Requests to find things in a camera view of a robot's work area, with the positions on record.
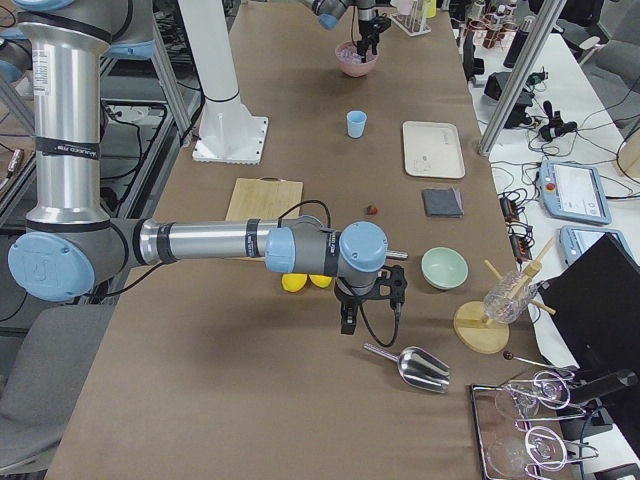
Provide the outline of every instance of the white desk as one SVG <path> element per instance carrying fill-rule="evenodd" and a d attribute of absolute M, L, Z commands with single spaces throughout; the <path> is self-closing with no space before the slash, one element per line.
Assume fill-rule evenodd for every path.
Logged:
<path fill-rule="evenodd" d="M 508 71 L 502 65 L 505 54 L 506 49 L 502 49 L 499 46 L 491 50 L 481 46 L 476 48 L 476 57 L 483 58 L 485 61 L 485 74 L 477 78 L 476 86 L 470 84 L 469 90 L 473 97 L 476 117 L 482 130 L 486 127 L 497 103 L 483 94 L 484 85 L 491 73 Z M 550 35 L 533 71 L 538 72 L 543 67 L 549 72 L 549 80 L 546 82 L 546 90 L 545 85 L 538 86 L 538 90 L 544 91 L 536 91 L 535 100 L 538 103 L 534 101 L 534 107 L 527 109 L 530 115 L 546 117 L 541 105 L 545 100 L 549 100 L 554 110 L 560 110 L 565 122 L 575 121 L 578 123 L 579 128 L 592 128 L 611 122 L 611 117 L 606 111 L 601 111 L 587 119 L 594 112 L 604 110 L 604 107 L 577 62 L 571 56 L 560 35 Z M 618 150 L 623 140 L 618 129 L 612 124 L 596 130 L 585 130 L 581 132 L 581 135 L 612 152 Z M 516 188 L 526 188 L 529 192 L 529 197 L 533 195 L 533 187 L 525 185 L 522 181 L 520 166 L 529 162 L 540 162 L 543 158 L 542 153 L 533 152 L 527 147 L 529 139 L 535 136 L 535 131 L 524 129 L 503 130 L 500 134 L 489 158 L 490 162 L 496 167 L 504 169 L 494 168 L 494 182 L 498 193 Z M 557 160 L 574 161 L 581 164 L 593 164 L 612 160 L 615 157 L 612 153 L 598 148 L 582 138 L 575 137 L 575 134 L 567 134 L 564 137 L 555 139 L 552 144 L 545 148 L 552 151 L 552 145 L 557 146 L 560 154 L 571 151 L 569 156 L 557 158 Z M 538 140 L 532 142 L 533 147 L 540 147 L 541 144 L 542 142 Z M 634 192 L 640 190 L 640 185 L 620 177 L 615 171 L 613 163 L 603 163 L 596 165 L 596 167 L 602 176 L 607 195 L 624 196 L 628 194 L 628 191 L 605 177 L 610 177 L 629 186 Z M 609 209 L 613 222 L 607 227 L 621 230 L 632 254 L 636 260 L 640 259 L 640 222 L 638 222 L 640 203 L 629 200 L 609 201 Z M 557 237 L 560 227 L 573 224 L 566 220 L 552 218 L 538 201 L 527 203 L 523 219 L 534 227 L 533 234 L 536 244 L 532 248 L 533 256 L 542 249 L 549 238 Z M 556 243 L 556 247 L 544 257 L 542 272 L 536 277 L 536 280 L 556 277 L 565 268 L 566 264 L 564 263 L 560 246 Z M 543 312 L 535 327 L 538 344 L 543 355 L 556 365 L 575 363 L 548 314 Z M 624 463 L 640 463 L 638 457 L 615 426 L 611 432 L 589 437 L 588 442 L 599 449 L 600 458 L 586 462 L 585 471 L 587 472 L 599 471 Z"/>

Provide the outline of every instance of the pink bowl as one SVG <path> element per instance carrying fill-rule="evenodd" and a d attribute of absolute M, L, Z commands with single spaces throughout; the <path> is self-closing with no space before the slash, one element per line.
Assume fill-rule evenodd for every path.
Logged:
<path fill-rule="evenodd" d="M 371 53 L 371 49 L 367 51 L 366 62 L 362 63 L 357 57 L 356 47 L 353 43 L 344 42 L 336 47 L 336 58 L 340 70 L 350 77 L 362 77 L 373 70 L 376 65 L 378 56 Z"/>

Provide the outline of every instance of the cup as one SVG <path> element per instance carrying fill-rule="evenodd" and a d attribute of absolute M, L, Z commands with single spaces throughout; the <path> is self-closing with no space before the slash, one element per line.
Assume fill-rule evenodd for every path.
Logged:
<path fill-rule="evenodd" d="M 367 114 L 361 110 L 351 110 L 347 113 L 347 134 L 351 138 L 360 138 L 367 123 Z"/>

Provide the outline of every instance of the yellow ball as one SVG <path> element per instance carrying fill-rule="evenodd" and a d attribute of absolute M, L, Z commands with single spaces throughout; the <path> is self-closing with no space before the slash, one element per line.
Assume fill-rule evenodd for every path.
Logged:
<path fill-rule="evenodd" d="M 306 273 L 285 273 L 282 275 L 282 288 L 287 292 L 298 292 L 307 283 Z"/>
<path fill-rule="evenodd" d="M 327 288 L 331 285 L 331 277 L 325 277 L 324 275 L 309 275 L 309 278 L 316 287 Z"/>

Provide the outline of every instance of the brown table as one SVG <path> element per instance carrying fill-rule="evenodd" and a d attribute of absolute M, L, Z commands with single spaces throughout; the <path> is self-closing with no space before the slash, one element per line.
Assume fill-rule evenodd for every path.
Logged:
<path fill-rule="evenodd" d="M 242 6 L 231 40 L 243 101 L 270 119 L 262 162 L 203 164 L 183 151 L 156 218 L 223 219 L 237 177 L 303 181 L 303 197 L 325 200 L 340 229 L 375 203 L 371 220 L 390 248 L 411 255 L 394 350 L 419 345 L 447 362 L 449 393 L 404 384 L 362 349 L 362 322 L 341 336 L 331 291 L 287 294 L 259 262 L 182 261 L 121 298 L 48 479 L 478 478 L 467 385 L 500 383 L 521 366 L 468 350 L 452 328 L 458 306 L 495 282 L 482 260 L 514 265 L 490 167 L 475 153 L 460 57 L 439 15 L 423 37 L 392 26 L 375 70 L 345 77 L 333 54 L 349 37 L 345 17 L 326 32 L 301 5 Z M 354 108 L 369 115 L 359 140 L 345 134 Z M 462 191 L 464 218 L 425 216 L 421 190 L 445 182 L 404 173 L 406 120 L 457 126 L 467 174 L 446 183 Z M 441 292 L 422 279 L 420 257 L 437 245 L 466 257 L 462 287 Z M 388 338 L 388 305 L 366 308 Z M 509 348 L 537 356 L 531 328 L 517 324 Z"/>

